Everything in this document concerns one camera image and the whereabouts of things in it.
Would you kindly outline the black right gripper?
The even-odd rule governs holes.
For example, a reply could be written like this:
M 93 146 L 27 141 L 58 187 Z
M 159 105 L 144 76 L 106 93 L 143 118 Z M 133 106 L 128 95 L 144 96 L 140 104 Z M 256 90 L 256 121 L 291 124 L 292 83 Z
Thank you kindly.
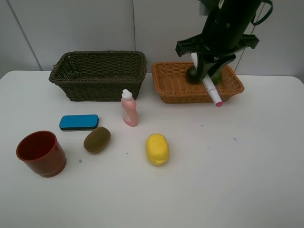
M 218 73 L 224 66 L 235 60 L 236 53 L 245 48 L 255 49 L 258 43 L 259 39 L 255 35 L 236 33 L 212 38 L 199 34 L 178 41 L 175 50 L 179 57 L 197 53 L 197 78 L 202 80 L 207 73 L 212 78 L 215 73 Z

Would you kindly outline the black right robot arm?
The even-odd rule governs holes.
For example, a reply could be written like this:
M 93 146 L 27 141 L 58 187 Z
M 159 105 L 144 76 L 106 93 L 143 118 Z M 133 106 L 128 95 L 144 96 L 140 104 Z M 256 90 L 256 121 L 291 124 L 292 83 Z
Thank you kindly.
M 255 48 L 259 40 L 244 32 L 254 18 L 259 0 L 203 0 L 208 17 L 202 32 L 177 42 L 179 57 L 197 54 L 197 66 L 187 70 L 190 83 L 198 83 L 206 76 L 213 77 L 224 66 L 233 62 L 236 53 Z

